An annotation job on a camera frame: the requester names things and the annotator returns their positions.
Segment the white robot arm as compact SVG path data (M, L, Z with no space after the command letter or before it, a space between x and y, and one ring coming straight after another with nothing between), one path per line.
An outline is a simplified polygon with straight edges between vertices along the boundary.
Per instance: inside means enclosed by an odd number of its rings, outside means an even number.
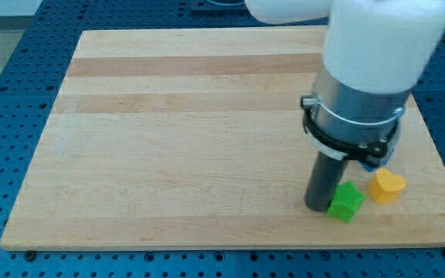
M246 0L266 24L328 19L303 127L318 156L305 205L328 209L350 161L384 164L401 134L406 101L445 32L445 0Z

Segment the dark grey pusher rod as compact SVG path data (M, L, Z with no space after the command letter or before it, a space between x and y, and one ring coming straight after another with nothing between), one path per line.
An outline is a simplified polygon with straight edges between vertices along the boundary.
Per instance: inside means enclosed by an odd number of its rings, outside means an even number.
M348 160L336 160L318 153L304 193L304 203L309 209L316 212L328 209L347 165Z

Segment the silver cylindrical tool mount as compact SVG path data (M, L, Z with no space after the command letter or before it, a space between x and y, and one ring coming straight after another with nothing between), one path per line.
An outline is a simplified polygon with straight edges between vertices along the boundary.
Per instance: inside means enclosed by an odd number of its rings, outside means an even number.
M330 158L371 164L396 148L409 95L353 89L321 66L311 93L301 98L304 132Z

